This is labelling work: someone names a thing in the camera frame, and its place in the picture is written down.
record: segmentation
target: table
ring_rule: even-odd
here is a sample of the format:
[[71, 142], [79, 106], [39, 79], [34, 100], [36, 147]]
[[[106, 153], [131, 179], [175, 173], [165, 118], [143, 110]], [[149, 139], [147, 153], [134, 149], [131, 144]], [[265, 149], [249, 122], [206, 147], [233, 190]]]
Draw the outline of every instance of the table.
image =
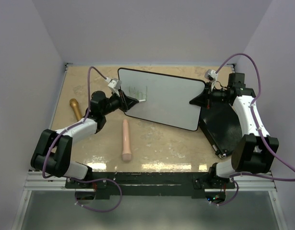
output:
[[[181, 77], [205, 80], [208, 69], [201, 66], [97, 66], [110, 78], [118, 78], [118, 69], [126, 67]], [[87, 71], [89, 66], [69, 66], [54, 115], [52, 129], [76, 122], [69, 100], [76, 98], [82, 114], [87, 106]], [[218, 80], [227, 85], [230, 67], [223, 67]], [[91, 93], [104, 91], [110, 97], [107, 82], [96, 71], [91, 72]], [[128, 119], [132, 160], [123, 162], [122, 121]], [[137, 118], [127, 117], [120, 110], [106, 116], [107, 123], [97, 134], [76, 143], [71, 160], [86, 164], [94, 172], [207, 172], [215, 162], [221, 162], [200, 129], [188, 131]]]

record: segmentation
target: whiteboard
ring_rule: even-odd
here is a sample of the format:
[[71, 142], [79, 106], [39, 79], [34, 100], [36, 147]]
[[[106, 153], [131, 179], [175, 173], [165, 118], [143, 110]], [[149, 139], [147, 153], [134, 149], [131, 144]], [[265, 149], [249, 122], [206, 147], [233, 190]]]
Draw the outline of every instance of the whiteboard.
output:
[[125, 68], [118, 70], [118, 77], [127, 96], [146, 99], [127, 111], [127, 116], [198, 129], [201, 108], [189, 101], [203, 92], [203, 81]]

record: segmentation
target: rolling pin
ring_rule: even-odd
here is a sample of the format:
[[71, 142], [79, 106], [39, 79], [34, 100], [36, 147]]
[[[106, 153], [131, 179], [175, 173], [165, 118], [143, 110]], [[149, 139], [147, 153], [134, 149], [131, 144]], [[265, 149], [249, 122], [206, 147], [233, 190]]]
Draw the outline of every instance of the rolling pin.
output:
[[129, 126], [126, 119], [123, 120], [123, 161], [131, 161], [131, 151], [129, 142]]
[[79, 103], [75, 98], [70, 99], [70, 107], [73, 109], [77, 121], [81, 120], [82, 114], [79, 109]]

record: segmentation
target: handwriting on whiteboard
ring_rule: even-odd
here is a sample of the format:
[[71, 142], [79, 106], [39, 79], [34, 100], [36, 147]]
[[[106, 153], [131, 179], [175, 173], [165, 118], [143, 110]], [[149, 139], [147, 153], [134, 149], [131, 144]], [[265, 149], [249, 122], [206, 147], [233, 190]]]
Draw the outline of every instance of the handwriting on whiteboard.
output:
[[145, 92], [137, 90], [136, 87], [129, 87], [129, 96], [137, 100], [147, 100], [147, 86]]

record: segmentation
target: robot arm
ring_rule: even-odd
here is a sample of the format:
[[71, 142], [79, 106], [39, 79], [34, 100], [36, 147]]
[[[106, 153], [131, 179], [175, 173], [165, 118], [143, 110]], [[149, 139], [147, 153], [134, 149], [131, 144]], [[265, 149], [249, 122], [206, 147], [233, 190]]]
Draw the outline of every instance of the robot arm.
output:
[[90, 111], [88, 116], [77, 123], [58, 130], [46, 129], [42, 132], [31, 159], [31, 166], [42, 170], [46, 162], [46, 156], [55, 139], [55, 153], [51, 152], [46, 164], [46, 173], [56, 177], [72, 177], [80, 180], [89, 180], [92, 168], [71, 161], [72, 145], [80, 140], [99, 132], [106, 123], [106, 115], [120, 109], [123, 112], [131, 109], [140, 101], [125, 95], [120, 89], [121, 81], [118, 79], [108, 80], [108, 87], [112, 96], [107, 98], [102, 91], [92, 94]]
[[252, 104], [255, 93], [253, 89], [246, 88], [244, 74], [230, 74], [227, 88], [220, 90], [214, 89], [217, 80], [215, 71], [209, 70], [205, 77], [211, 82], [206, 83], [203, 93], [189, 103], [206, 108], [210, 108], [212, 102], [229, 103], [238, 115], [243, 136], [233, 151], [231, 159], [214, 164], [209, 171], [210, 174], [212, 177], [229, 178], [236, 172], [267, 173], [274, 157], [261, 140], [251, 106], [253, 106], [260, 130], [274, 152], [277, 151], [279, 143], [277, 138], [270, 137], [265, 129], [257, 111], [256, 102]]

